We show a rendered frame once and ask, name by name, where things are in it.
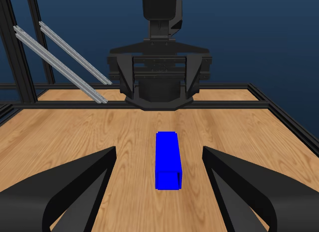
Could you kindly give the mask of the blue hollow socket block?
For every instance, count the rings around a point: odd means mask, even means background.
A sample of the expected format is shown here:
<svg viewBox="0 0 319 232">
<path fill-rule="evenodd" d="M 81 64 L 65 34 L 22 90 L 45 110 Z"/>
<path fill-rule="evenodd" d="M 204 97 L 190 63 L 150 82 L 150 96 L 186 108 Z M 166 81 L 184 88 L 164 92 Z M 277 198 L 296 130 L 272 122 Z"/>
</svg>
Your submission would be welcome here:
<svg viewBox="0 0 319 232">
<path fill-rule="evenodd" d="M 155 188 L 180 190 L 182 166 L 177 133 L 159 131 L 156 134 Z"/>
</svg>

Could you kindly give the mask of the silver aluminium rail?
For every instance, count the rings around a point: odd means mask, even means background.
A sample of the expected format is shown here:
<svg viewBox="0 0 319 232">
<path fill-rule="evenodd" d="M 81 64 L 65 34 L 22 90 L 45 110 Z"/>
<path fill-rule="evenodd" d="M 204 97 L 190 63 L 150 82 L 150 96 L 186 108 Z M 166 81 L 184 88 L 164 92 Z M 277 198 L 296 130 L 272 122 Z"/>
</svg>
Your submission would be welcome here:
<svg viewBox="0 0 319 232">
<path fill-rule="evenodd" d="M 40 45 L 35 39 L 23 31 L 19 26 L 13 27 L 15 36 L 28 46 L 32 51 L 39 55 L 44 61 L 55 68 L 58 72 L 64 75 L 69 81 L 81 89 L 86 95 L 93 99 L 97 103 L 107 103 L 102 95 L 100 95 L 95 89 L 93 89 L 88 83 L 77 76 L 71 69 L 58 60 L 47 49 Z"/>
<path fill-rule="evenodd" d="M 81 64 L 87 71 L 89 71 L 95 78 L 97 78 L 104 85 L 112 85 L 112 82 L 97 70 L 91 63 L 89 63 L 83 56 L 81 56 L 75 49 L 66 43 L 60 36 L 58 36 L 52 29 L 50 29 L 44 22 L 39 22 L 40 30 L 54 41 L 60 48 L 69 54 L 74 60 Z"/>
</svg>

